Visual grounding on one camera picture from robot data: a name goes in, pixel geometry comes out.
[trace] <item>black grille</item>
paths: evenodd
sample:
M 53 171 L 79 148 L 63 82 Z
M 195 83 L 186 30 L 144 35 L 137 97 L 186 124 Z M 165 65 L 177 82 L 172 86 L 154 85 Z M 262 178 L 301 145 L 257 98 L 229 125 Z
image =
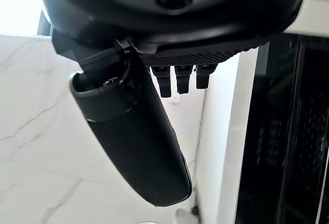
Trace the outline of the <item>black grille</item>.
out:
M 141 59 L 146 66 L 211 65 L 224 62 L 237 53 L 239 53 L 239 51 L 189 53 L 178 56 L 144 54 L 141 55 Z

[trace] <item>gray vein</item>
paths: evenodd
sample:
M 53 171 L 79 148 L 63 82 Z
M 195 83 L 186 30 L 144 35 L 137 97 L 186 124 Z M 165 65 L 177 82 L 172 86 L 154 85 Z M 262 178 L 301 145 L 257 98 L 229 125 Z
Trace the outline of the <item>gray vein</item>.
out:
M 14 134 L 0 138 L 0 142 L 11 139 L 16 137 L 21 130 L 23 130 L 26 126 L 28 126 L 29 124 L 31 124 L 33 121 L 35 121 L 37 118 L 39 118 L 41 115 L 51 111 L 54 107 L 56 107 L 62 100 L 64 100 L 66 97 L 68 96 L 68 93 L 66 93 L 63 97 L 59 98 L 52 106 L 42 110 L 40 113 L 38 113 L 34 118 L 28 120 L 27 122 L 25 122 L 21 127 L 19 127 Z
M 40 220 L 40 224 L 47 224 L 50 218 L 62 207 L 65 205 L 74 192 L 77 190 L 78 186 L 82 183 L 82 179 L 76 179 L 73 184 L 67 189 L 67 191 L 64 193 L 64 195 L 61 197 L 61 199 L 57 202 L 57 204 L 54 207 L 51 207 L 46 210 L 46 212 L 43 214 Z
M 14 189 L 14 188 L 17 187 L 17 186 L 18 186 L 17 183 L 11 184 L 11 185 L 8 186 L 7 188 L 0 190 L 0 193 L 6 193 L 6 192 L 8 192 L 8 191 L 11 191 L 12 189 Z
M 53 116 L 53 118 L 50 120 L 50 122 L 41 130 L 39 131 L 33 138 L 31 138 L 30 140 L 20 144 L 11 154 L 11 156 L 9 157 L 9 161 L 13 160 L 13 158 L 15 157 L 16 153 L 21 149 L 24 148 L 25 146 L 27 146 L 30 143 L 36 142 L 38 141 L 40 138 L 44 137 L 47 135 L 49 128 L 53 125 L 54 121 L 56 120 L 57 117 L 57 110 L 58 110 L 58 106 L 56 107 L 55 110 L 55 114 Z
M 20 50 L 22 50 L 26 45 L 29 45 L 31 43 L 31 41 L 27 41 L 25 43 L 23 43 L 22 45 L 19 45 L 15 50 L 13 50 L 3 61 L 0 62 L 0 72 L 3 72 L 5 70 L 7 70 L 8 68 L 10 68 L 11 66 L 13 66 L 17 61 L 19 61 L 22 57 L 17 57 L 15 61 L 13 61 L 13 57 L 15 56 L 15 54 L 17 52 L 19 52 Z

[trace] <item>white marble wall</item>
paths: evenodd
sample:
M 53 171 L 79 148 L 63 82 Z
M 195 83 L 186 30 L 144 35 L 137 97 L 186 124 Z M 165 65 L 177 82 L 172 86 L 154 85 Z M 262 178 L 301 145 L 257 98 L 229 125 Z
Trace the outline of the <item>white marble wall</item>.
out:
M 0 36 L 0 223 L 172 223 L 123 180 L 68 90 L 77 63 L 48 38 Z M 194 174 L 204 91 L 164 100 Z

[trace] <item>white wall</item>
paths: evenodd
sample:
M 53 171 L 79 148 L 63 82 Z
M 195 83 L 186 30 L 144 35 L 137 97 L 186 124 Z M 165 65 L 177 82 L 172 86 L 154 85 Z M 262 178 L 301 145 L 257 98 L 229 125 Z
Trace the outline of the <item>white wall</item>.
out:
M 68 90 L 77 63 L 48 38 L 0 36 L 0 223 L 172 223 L 107 158 Z M 204 91 L 164 100 L 194 175 Z
M 210 79 L 197 154 L 203 222 L 234 223 L 257 49 L 219 64 Z

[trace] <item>bright light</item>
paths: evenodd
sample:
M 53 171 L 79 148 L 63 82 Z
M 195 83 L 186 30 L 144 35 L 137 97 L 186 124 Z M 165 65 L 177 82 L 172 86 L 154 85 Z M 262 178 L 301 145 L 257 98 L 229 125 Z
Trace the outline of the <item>bright light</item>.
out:
M 0 34 L 36 35 L 42 0 L 0 0 Z

